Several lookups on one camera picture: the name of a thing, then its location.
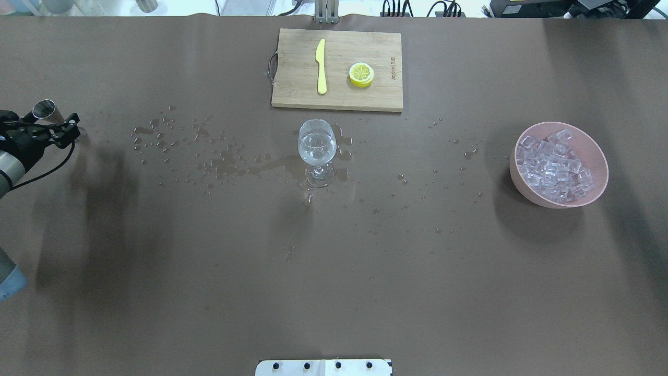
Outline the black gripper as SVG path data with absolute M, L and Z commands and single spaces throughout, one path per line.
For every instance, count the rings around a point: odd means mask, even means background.
M 60 113 L 38 115 L 28 113 L 19 116 L 10 110 L 1 111 L 1 149 L 17 158 L 24 168 L 31 169 L 43 157 L 44 150 L 54 145 L 67 148 L 81 137 L 77 127 L 80 117 L 72 113 L 63 117 Z M 51 135 L 50 131 L 59 131 Z

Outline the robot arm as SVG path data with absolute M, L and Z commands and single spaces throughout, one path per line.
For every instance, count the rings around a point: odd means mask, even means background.
M 2 196 L 45 178 L 67 164 L 76 149 L 76 139 L 81 136 L 79 121 L 79 115 L 72 113 L 60 123 L 39 124 L 34 114 L 19 116 L 13 111 L 2 110 Z M 51 145 L 60 149 L 69 148 L 64 160 L 47 172 L 22 183 L 21 179 L 35 167 Z

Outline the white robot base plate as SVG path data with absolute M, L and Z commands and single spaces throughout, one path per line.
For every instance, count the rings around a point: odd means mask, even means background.
M 386 359 L 282 359 L 260 361 L 255 375 L 394 375 Z

